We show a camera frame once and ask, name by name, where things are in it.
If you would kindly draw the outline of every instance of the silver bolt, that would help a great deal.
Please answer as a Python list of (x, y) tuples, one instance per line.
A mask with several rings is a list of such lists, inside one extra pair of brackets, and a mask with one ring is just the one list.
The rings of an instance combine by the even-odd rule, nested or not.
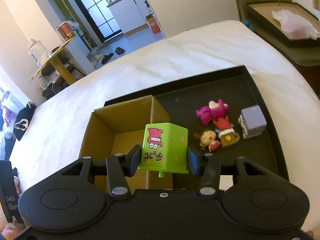
[(213, 195), (214, 193), (216, 193), (216, 190), (212, 187), (203, 187), (200, 189), (200, 193), (202, 195)]
[(125, 187), (115, 187), (113, 190), (112, 190), (112, 193), (113, 194), (116, 194), (116, 195), (124, 195), (128, 192), (128, 189), (125, 188)]
[(160, 197), (169, 197), (169, 194), (168, 193), (161, 193)]

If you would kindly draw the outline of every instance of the green container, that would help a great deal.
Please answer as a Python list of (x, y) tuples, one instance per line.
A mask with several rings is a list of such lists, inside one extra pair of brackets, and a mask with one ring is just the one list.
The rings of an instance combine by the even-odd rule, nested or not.
[(172, 123), (147, 124), (144, 132), (139, 169), (188, 173), (188, 129)]

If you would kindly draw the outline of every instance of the purple cube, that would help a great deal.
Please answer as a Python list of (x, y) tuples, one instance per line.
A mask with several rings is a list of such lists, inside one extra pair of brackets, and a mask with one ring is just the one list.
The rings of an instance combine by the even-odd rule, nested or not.
[(262, 134), (267, 126), (267, 121), (258, 105), (242, 109), (238, 123), (242, 127), (244, 139)]

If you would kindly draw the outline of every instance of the wooden table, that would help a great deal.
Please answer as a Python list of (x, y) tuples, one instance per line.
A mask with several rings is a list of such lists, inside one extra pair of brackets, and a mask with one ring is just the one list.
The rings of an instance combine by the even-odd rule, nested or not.
[(63, 45), (57, 49), (49, 59), (47, 59), (41, 68), (34, 74), (33, 78), (38, 75), (39, 72), (41, 72), (45, 66), (48, 65), (50, 62), (52, 66), (60, 73), (60, 75), (64, 78), (64, 80), (69, 84), (72, 85), (74, 82), (76, 82), (76, 79), (71, 75), (71, 73), (66, 69), (66, 67), (62, 64), (62, 62), (59, 60), (57, 55), (73, 40), (71, 38), (70, 40), (67, 40)]

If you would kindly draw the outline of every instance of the plastic bottle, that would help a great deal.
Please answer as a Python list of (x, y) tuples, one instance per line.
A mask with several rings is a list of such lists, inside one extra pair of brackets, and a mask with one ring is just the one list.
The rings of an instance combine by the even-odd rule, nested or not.
[(43, 46), (41, 41), (31, 39), (29, 41), (28, 48), (28, 53), (35, 59), (39, 67), (41, 67), (51, 57), (51, 54)]

